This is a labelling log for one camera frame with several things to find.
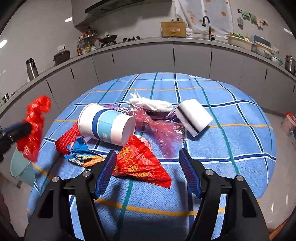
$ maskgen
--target wall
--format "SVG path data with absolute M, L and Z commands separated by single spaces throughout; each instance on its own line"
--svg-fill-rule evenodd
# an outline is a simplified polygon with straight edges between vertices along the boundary
M 65 44 L 77 55 L 79 31 L 73 22 L 71 0 L 27 0 L 12 16 L 0 35 L 7 44 L 0 49 L 1 97 L 21 87 L 28 78 L 26 60 L 35 60 L 38 72 L 54 65 L 57 46 Z
M 106 14 L 92 23 L 99 37 L 117 34 L 117 41 L 123 38 L 140 36 L 140 38 L 160 37 L 160 22 L 175 18 L 175 9 L 172 2 L 143 4 L 125 8 Z
M 284 31 L 289 29 L 277 10 L 267 0 L 229 0 L 232 11 L 233 31 L 241 35 L 255 34 L 268 40 L 272 46 L 279 49 L 279 57 L 285 60 L 286 55 L 296 57 L 296 40 L 293 35 Z M 244 27 L 241 30 L 237 24 L 237 18 L 242 17 L 237 9 L 243 9 L 255 16 L 266 19 L 268 27 L 258 29 L 256 24 L 244 20 Z

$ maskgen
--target blue checkered tablecloth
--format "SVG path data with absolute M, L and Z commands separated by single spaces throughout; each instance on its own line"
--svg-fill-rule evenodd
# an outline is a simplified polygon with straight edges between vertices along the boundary
M 50 178 L 76 177 L 84 168 L 67 161 L 55 150 L 55 141 L 71 128 L 87 104 L 126 106 L 130 93 L 166 100 L 174 106 L 186 99 L 197 99 L 214 120 L 209 128 L 176 146 L 173 159 L 162 156 L 152 137 L 144 133 L 155 156 L 172 178 L 170 189 L 129 178 L 111 177 L 107 190 L 95 201 L 110 240 L 185 240 L 193 225 L 199 200 L 191 194 L 178 162 L 178 150 L 185 147 L 192 158 L 221 176 L 241 174 L 259 200 L 274 171 L 276 144 L 272 127 L 254 100 L 232 85 L 187 74 L 147 73 L 122 77 L 96 86 L 73 101 L 55 120 L 42 141 L 38 161 L 33 164 L 36 183 L 28 201 L 28 218 Z M 88 147 L 106 155 L 119 146 L 90 139 Z M 76 237 L 83 238 L 75 197 L 70 196 Z M 221 196 L 213 238 L 220 234 L 226 196 Z

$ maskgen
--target bowl of vegetables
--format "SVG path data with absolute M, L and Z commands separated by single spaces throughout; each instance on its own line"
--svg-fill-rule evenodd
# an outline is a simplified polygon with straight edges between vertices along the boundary
M 230 33 L 227 36 L 228 44 L 251 51 L 253 43 L 248 38 L 235 33 Z

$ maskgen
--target countertop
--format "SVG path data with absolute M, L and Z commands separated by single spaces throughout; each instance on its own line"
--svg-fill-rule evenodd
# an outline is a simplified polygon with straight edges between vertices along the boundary
M 18 97 L 28 88 L 30 88 L 32 85 L 34 85 L 36 82 L 38 82 L 39 80 L 43 79 L 44 77 L 46 77 L 47 75 L 51 74 L 52 72 L 57 71 L 58 69 L 73 63 L 75 61 L 78 61 L 80 59 L 89 57 L 93 54 L 97 54 L 103 51 L 107 51 L 107 50 L 112 50 L 112 49 L 116 49 L 119 47 L 124 47 L 124 46 L 130 46 L 130 45 L 137 45 L 137 44 L 145 44 L 145 43 L 161 43 L 161 42 L 185 42 L 185 43 L 196 43 L 196 44 L 201 44 L 201 45 L 212 45 L 212 46 L 217 46 L 217 47 L 222 47 L 222 48 L 226 48 L 226 49 L 230 49 L 230 50 L 234 50 L 234 51 L 238 51 L 244 54 L 248 54 L 252 57 L 255 57 L 257 59 L 260 59 L 261 61 L 264 61 L 272 66 L 274 66 L 275 68 L 278 68 L 280 71 L 282 71 L 283 73 L 285 73 L 286 75 L 288 75 L 291 79 L 294 80 L 294 82 L 296 83 L 296 77 L 294 75 L 292 75 L 290 72 L 286 71 L 285 68 L 280 67 L 279 65 L 277 65 L 276 63 L 272 62 L 270 59 L 264 58 L 262 56 L 260 56 L 259 54 L 253 53 L 251 51 L 248 51 L 246 49 L 240 48 L 240 47 L 236 47 L 233 45 L 229 45 L 227 43 L 225 43 L 223 40 L 216 40 L 216 41 L 210 41 L 210 40 L 205 40 L 205 39 L 199 39 L 199 38 L 195 38 L 195 37 L 186 37 L 186 38 L 163 38 L 163 37 L 153 37 L 153 38 L 146 38 L 146 39 L 141 39 L 141 40 L 135 40 L 135 41 L 127 41 L 124 43 L 119 43 L 119 44 L 115 44 L 115 45 L 111 45 L 111 46 L 107 46 L 107 47 L 103 47 L 100 48 L 94 52 L 88 53 L 88 54 L 84 54 L 81 56 L 76 56 L 73 57 L 71 59 L 69 59 L 68 61 L 61 63 L 57 66 L 53 66 L 50 67 L 49 69 L 43 71 L 40 73 L 40 75 L 35 78 L 34 80 L 24 84 L 21 88 L 18 89 L 18 91 L 14 94 L 14 96 L 12 96 L 8 102 L 6 102 L 6 104 L 4 104 L 4 106 L 0 107 L 0 115 L 5 111 L 6 108 L 8 108 L 16 99 L 18 99 Z

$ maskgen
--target curtain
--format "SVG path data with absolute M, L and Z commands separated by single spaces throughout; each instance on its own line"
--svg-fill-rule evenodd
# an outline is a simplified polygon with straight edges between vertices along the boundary
M 229 0 L 174 0 L 176 17 L 186 23 L 186 33 L 209 34 L 202 26 L 202 19 L 207 15 L 211 21 L 211 32 L 223 37 L 233 32 L 232 15 Z

